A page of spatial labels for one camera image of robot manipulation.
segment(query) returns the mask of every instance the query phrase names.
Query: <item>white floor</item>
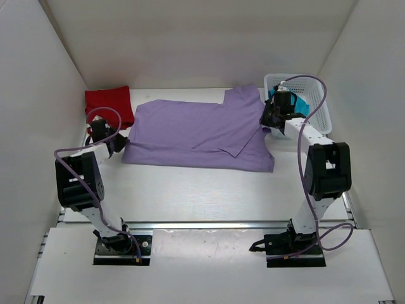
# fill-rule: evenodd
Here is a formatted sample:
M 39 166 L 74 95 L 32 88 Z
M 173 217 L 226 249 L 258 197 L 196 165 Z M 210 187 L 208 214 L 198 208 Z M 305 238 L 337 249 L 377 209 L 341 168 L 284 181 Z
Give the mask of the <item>white floor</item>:
M 340 242 L 347 230 L 325 238 Z M 31 295 L 64 303 L 377 304 L 393 300 L 370 231 L 355 231 L 318 269 L 267 269 L 262 230 L 155 230 L 149 267 L 92 265 L 92 228 L 51 229 Z
M 222 103 L 224 89 L 131 90 L 132 109 L 155 99 Z M 122 154 L 100 165 L 106 197 L 127 222 L 280 221 L 294 216 L 304 197 L 293 142 L 266 138 L 274 173 L 121 163 Z M 346 220 L 342 199 L 324 220 Z M 70 209 L 65 222 L 86 222 Z

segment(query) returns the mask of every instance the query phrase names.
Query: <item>white laundry basket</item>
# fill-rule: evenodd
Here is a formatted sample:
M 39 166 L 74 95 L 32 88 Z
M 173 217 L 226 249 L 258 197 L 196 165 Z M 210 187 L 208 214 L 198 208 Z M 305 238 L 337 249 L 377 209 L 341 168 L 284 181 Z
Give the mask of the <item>white laundry basket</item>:
M 295 76 L 298 74 L 267 74 L 265 76 L 265 96 L 266 100 L 269 98 L 268 91 L 281 81 Z M 312 78 L 298 78 L 290 80 L 286 86 L 301 97 L 307 105 L 309 105 L 309 112 L 311 113 L 321 102 L 323 97 L 322 85 Z M 326 135 L 332 131 L 332 123 L 330 121 L 327 100 L 323 103 L 322 107 L 315 113 L 309 120 L 310 124 L 320 133 Z M 271 129 L 271 134 L 277 138 L 288 139 L 279 130 Z

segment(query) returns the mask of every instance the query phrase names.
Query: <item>red towel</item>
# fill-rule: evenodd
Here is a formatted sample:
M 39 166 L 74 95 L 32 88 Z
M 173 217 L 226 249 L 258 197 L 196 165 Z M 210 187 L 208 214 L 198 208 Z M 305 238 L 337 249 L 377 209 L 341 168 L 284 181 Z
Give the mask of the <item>red towel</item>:
M 125 130 L 134 124 L 135 120 L 132 113 L 128 86 L 110 90 L 85 91 L 85 98 L 86 114 L 95 108 L 108 106 L 121 115 L 121 130 Z M 91 122 L 96 115 L 106 119 L 107 123 L 115 130 L 118 128 L 118 117 L 114 112 L 109 110 L 95 111 L 91 114 L 88 121 Z

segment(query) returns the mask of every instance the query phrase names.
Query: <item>purple shirt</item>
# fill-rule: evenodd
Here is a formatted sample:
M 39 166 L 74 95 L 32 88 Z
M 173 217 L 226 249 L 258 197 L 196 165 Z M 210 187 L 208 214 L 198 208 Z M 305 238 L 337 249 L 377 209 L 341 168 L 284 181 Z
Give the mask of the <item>purple shirt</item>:
M 225 91 L 223 104 L 154 100 L 139 105 L 123 163 L 272 172 L 255 85 Z

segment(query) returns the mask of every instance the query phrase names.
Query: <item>white wall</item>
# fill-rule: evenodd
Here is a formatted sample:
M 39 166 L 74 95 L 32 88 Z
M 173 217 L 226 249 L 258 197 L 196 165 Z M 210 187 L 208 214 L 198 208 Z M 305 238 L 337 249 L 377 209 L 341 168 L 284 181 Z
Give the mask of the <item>white wall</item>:
M 56 222 L 53 150 L 80 142 L 86 86 L 36 0 L 1 4 L 0 303 L 13 304 Z
M 321 71 L 332 137 L 351 147 L 355 214 L 405 303 L 405 1 L 360 0 Z
M 47 0 L 91 89 L 263 86 L 318 73 L 353 0 Z

